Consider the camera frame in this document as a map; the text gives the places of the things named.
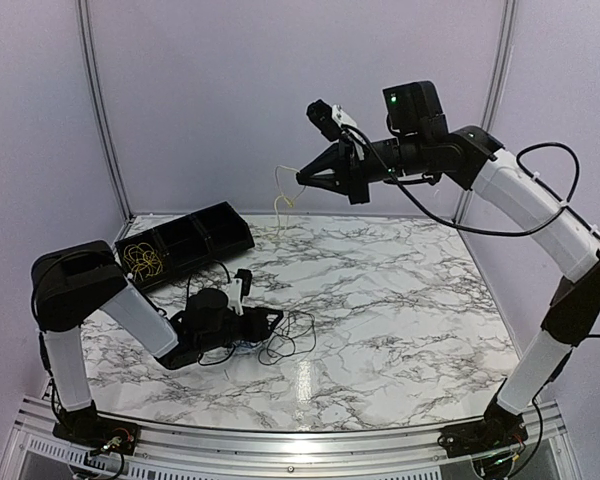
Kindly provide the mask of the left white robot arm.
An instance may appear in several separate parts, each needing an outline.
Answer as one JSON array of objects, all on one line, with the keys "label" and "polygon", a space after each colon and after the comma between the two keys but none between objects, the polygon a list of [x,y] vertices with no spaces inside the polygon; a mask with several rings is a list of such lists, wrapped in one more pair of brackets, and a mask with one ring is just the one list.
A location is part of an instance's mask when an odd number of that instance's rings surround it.
[{"label": "left white robot arm", "polygon": [[165,369],[198,363],[218,348],[270,338],[281,310],[248,307],[252,275],[241,269],[227,289],[203,288],[183,310],[167,317],[130,279],[103,241],[39,257],[31,269],[31,311],[39,330],[41,358],[53,381],[54,413],[60,426],[86,445],[105,438],[83,357],[81,328],[102,311],[126,330]]}]

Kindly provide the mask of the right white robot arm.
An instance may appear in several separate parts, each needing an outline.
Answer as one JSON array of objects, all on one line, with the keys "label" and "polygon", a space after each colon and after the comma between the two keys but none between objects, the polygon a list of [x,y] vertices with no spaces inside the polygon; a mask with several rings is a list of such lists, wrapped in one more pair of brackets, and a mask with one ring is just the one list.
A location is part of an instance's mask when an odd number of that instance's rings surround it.
[{"label": "right white robot arm", "polygon": [[533,239],[562,274],[540,332],[482,419],[457,424],[448,433],[454,443],[478,440],[495,448],[521,426],[524,409],[572,351],[592,336],[600,314],[600,232],[485,130],[450,130],[433,83],[388,87],[383,97],[390,138],[375,142],[342,107],[323,100],[308,106],[309,121],[329,147],[300,170],[300,185],[366,204],[375,182],[406,191],[412,184],[448,177],[504,213],[515,223],[516,236]]}]

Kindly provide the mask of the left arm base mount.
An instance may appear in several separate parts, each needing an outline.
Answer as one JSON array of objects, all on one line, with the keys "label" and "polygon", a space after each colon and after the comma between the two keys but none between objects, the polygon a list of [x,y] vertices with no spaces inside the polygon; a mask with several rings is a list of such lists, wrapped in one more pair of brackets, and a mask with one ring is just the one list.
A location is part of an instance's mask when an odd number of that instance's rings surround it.
[{"label": "left arm base mount", "polygon": [[131,455],[140,433],[138,424],[101,416],[94,406],[61,410],[53,428],[56,438],[88,447],[93,455]]}]

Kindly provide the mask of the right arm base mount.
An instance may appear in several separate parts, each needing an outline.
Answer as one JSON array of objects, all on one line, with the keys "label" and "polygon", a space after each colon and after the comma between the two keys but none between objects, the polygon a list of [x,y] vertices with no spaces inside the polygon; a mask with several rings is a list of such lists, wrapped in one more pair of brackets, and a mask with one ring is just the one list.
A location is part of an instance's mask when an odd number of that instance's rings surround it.
[{"label": "right arm base mount", "polygon": [[488,428],[483,422],[452,424],[443,427],[437,439],[448,458],[482,454],[514,445],[520,446],[528,439],[525,428],[518,426],[505,432],[500,427]]}]

